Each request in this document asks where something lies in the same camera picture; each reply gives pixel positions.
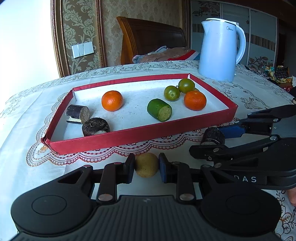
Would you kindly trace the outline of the person's hand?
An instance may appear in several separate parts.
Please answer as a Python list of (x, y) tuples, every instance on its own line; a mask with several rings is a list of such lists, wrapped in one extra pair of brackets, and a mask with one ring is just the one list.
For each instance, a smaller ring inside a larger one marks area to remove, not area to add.
[(296, 188), (287, 190), (287, 195), (291, 205), (296, 206)]

